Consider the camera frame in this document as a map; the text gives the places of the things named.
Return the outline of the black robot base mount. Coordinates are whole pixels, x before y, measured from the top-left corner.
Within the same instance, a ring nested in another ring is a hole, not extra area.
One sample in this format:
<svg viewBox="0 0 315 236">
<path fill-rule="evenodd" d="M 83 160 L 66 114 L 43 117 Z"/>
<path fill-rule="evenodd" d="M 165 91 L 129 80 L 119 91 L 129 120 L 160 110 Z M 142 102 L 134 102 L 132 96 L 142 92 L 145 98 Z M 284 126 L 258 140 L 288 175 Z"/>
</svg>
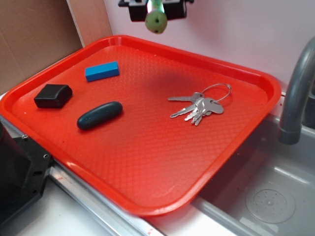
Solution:
<svg viewBox="0 0 315 236">
<path fill-rule="evenodd" d="M 32 138 L 13 138 L 0 125 L 0 225 L 38 201 L 53 158 Z"/>
</svg>

